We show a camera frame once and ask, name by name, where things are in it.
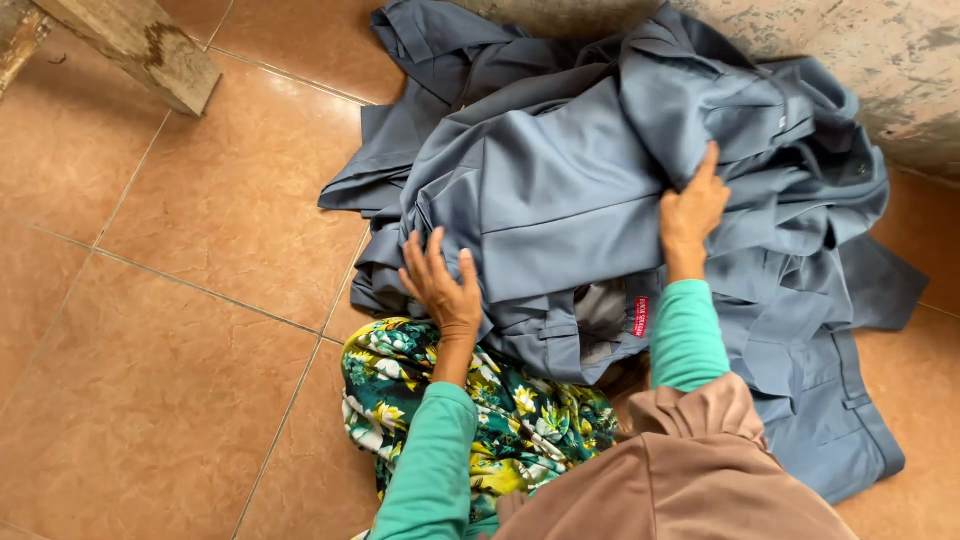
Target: hand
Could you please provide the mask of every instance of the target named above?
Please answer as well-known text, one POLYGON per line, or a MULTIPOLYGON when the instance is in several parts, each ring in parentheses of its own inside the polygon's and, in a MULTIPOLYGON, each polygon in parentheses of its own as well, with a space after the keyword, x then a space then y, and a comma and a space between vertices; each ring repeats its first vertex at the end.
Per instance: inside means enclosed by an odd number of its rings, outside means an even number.
POLYGON ((433 382, 452 382, 463 386, 473 358, 477 331, 483 321, 480 304, 480 285, 477 284, 473 254, 465 249, 460 252, 459 285, 446 271, 440 246, 444 242, 444 229, 438 227, 427 242, 426 258, 420 248, 420 234, 410 233, 403 244, 403 258, 407 267, 400 269, 400 281, 410 294, 424 307, 433 322, 440 327, 440 345, 433 382))
POLYGON ((720 149, 711 141, 700 169, 684 192, 667 189, 660 199, 660 241, 669 282, 704 278, 704 242, 720 225, 730 198, 730 189, 715 174, 719 157, 720 149))

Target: floral skirt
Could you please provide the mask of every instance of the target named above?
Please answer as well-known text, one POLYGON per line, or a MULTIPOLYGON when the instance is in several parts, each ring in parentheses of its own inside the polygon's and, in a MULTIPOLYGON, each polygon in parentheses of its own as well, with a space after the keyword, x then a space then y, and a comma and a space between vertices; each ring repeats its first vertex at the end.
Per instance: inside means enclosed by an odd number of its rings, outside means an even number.
MULTIPOLYGON (((378 456, 381 500, 439 340, 435 326, 397 317, 367 325, 344 346, 344 422, 353 442, 378 456)), ((517 362, 477 347, 466 390, 479 413, 469 459, 471 523, 495 515, 499 496, 532 491, 613 445, 616 417, 595 388, 530 377, 517 362)))

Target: floor tile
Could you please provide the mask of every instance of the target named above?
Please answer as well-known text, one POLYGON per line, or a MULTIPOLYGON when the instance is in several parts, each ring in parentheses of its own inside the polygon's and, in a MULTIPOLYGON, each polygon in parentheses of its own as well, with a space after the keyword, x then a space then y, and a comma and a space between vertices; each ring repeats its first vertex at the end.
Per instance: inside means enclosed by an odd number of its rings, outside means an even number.
POLYGON ((208 43, 227 14, 230 0, 157 0, 186 34, 208 43))
POLYGON ((92 244, 167 111, 55 29, 0 103, 0 211, 92 244))
POLYGON ((903 332, 859 331, 868 390, 906 469, 837 510, 865 540, 942 540, 960 531, 960 319, 920 306, 903 332))
POLYGON ((922 302, 960 315, 960 189, 890 173, 890 205, 872 235, 930 277, 922 302))
POLYGON ((0 218, 0 410, 20 380, 88 251, 0 218))
POLYGON ((0 540, 44 540, 39 536, 31 534, 18 528, 10 527, 0 523, 0 540))
MULTIPOLYGON (((370 243, 370 235, 367 234, 364 240, 364 247, 370 243)), ((366 312, 357 309, 350 304, 350 284, 357 271, 352 267, 347 276, 347 282, 344 283, 344 290, 340 292, 340 298, 337 299, 337 305, 333 308, 333 314, 324 328, 324 335, 341 343, 346 343, 348 339, 364 326, 372 323, 376 319, 366 312)))
POLYGON ((230 538, 316 337, 94 256, 0 417, 0 521, 230 538))
POLYGON ((321 343, 237 540, 346 540, 372 525, 373 459, 344 431, 340 351, 321 343))
POLYGON ((206 117, 171 117, 101 247, 319 330, 366 224, 320 210, 360 108, 219 53, 206 117))
POLYGON ((399 97, 403 73, 369 29, 383 0, 236 0, 213 46, 374 103, 399 97))

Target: brown hijab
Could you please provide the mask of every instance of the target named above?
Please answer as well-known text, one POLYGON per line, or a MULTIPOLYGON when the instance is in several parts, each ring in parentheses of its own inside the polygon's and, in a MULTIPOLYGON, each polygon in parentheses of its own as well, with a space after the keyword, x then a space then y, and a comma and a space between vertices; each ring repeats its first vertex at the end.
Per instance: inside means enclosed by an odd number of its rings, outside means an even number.
POLYGON ((856 539, 767 451, 737 375, 640 392, 629 411, 618 445, 532 498, 500 498, 494 540, 856 539))

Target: concrete wall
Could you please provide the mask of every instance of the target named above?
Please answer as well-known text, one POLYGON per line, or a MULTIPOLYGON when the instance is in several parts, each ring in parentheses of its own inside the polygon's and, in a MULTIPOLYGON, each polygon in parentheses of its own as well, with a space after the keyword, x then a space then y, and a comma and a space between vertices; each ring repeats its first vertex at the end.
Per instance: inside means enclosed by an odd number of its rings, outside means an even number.
MULTIPOLYGON (((636 25, 657 0, 453 0, 538 36, 636 25)), ((811 55, 891 161, 960 183, 960 0, 674 0, 755 58, 811 55)))

